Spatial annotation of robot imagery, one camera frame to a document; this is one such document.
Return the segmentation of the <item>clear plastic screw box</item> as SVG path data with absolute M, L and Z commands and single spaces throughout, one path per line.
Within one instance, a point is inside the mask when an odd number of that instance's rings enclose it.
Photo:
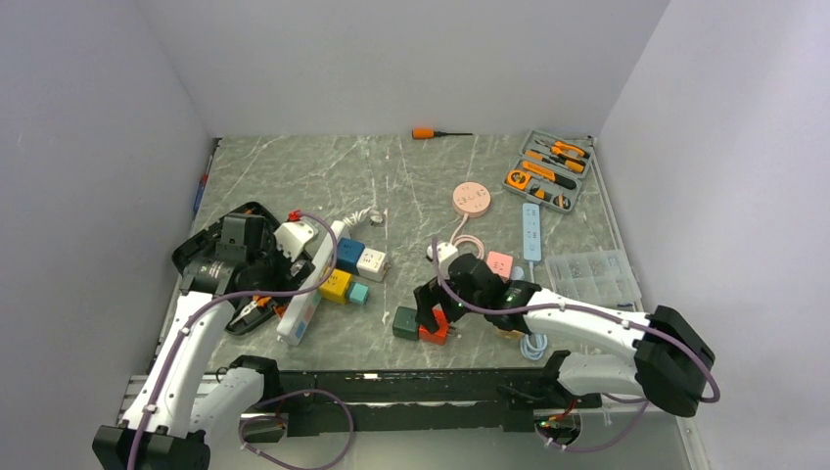
M 597 306 L 634 306 L 642 294 L 623 250 L 559 255 L 545 268 L 553 290 Z

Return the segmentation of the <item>grey tool case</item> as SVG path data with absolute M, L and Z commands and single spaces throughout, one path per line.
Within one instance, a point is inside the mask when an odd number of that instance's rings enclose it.
M 502 185 L 508 192 L 530 203 L 554 212 L 570 213 L 590 172 L 594 156 L 594 138 L 590 135 L 561 137 L 534 129 L 528 133 L 519 155 L 509 165 Z M 505 182 L 508 172 L 514 169 L 525 172 L 530 178 L 525 191 Z M 571 200 L 569 211 L 561 211 L 551 204 L 552 198 L 560 194 Z

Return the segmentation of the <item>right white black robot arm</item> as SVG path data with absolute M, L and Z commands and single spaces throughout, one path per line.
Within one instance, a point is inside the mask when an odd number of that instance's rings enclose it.
M 692 417 L 700 404 L 720 399 L 714 352 L 672 307 L 647 313 L 588 304 L 530 281 L 503 280 L 471 254 L 434 272 L 413 291 L 416 320 L 430 332 L 439 328 L 438 306 L 447 323 L 474 313 L 503 331 L 563 336 L 598 349 L 550 355 L 538 384 L 552 406 L 590 395 L 633 396 Z

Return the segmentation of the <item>red cube adapter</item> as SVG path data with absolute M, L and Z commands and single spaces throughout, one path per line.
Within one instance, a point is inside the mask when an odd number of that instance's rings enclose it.
M 450 323 L 447 321 L 446 316 L 440 307 L 434 307 L 433 314 L 438 329 L 435 332 L 431 332 L 426 327 L 420 326 L 418 330 L 418 339 L 429 344 L 444 346 L 447 337 L 449 336 Z

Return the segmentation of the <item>dark green cube adapter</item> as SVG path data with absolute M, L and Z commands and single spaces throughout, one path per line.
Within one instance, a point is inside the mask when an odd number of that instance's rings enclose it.
M 416 309 L 407 306 L 399 306 L 396 309 L 392 321 L 392 334 L 395 337 L 417 342 L 419 327 Z

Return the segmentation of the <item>white power strip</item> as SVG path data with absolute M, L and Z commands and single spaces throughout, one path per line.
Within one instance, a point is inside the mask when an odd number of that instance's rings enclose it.
M 297 346 L 302 341 L 310 322 L 323 300 L 318 293 L 319 286 L 324 282 L 324 275 L 328 268 L 336 268 L 337 246 L 340 238 L 351 237 L 350 230 L 365 220 L 382 222 L 383 215 L 375 208 L 369 207 L 354 211 L 345 218 L 336 220 L 330 225 L 321 228 L 322 240 L 312 258 L 312 270 L 308 278 L 300 284 L 300 294 L 293 297 L 281 314 L 277 326 L 277 339 L 287 345 Z M 352 282 L 361 278 L 352 275 Z

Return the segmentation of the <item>light blue power strip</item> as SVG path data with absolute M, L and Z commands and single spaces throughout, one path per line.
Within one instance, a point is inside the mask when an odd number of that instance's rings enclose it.
M 528 263 L 539 263 L 542 259 L 539 205 L 522 204 L 522 226 L 523 258 Z

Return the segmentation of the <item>tan wooden cube adapter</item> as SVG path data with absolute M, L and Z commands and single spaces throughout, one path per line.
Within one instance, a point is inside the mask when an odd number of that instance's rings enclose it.
M 525 334 L 520 331 L 505 331 L 501 329 L 497 329 L 495 334 L 500 338 L 510 341 L 520 341 L 525 336 Z

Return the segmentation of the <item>pink cube adapter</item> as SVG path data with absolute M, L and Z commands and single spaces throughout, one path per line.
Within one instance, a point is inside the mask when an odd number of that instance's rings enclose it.
M 496 251 L 490 251 L 485 257 L 485 263 L 488 268 L 502 280 L 507 281 L 511 278 L 511 273 L 514 265 L 514 258 Z

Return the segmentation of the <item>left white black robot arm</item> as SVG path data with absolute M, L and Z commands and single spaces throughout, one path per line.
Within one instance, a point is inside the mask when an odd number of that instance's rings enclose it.
M 240 302 L 255 291 L 289 299 L 306 287 L 320 265 L 305 250 L 316 236 L 316 229 L 296 216 L 279 222 L 249 204 L 174 250 L 181 284 L 170 330 L 136 399 L 93 439 L 103 468 L 206 469 L 211 443 L 244 410 L 266 411 L 279 402 L 277 364 L 262 357 L 238 359 L 227 383 L 203 400 L 197 394 Z

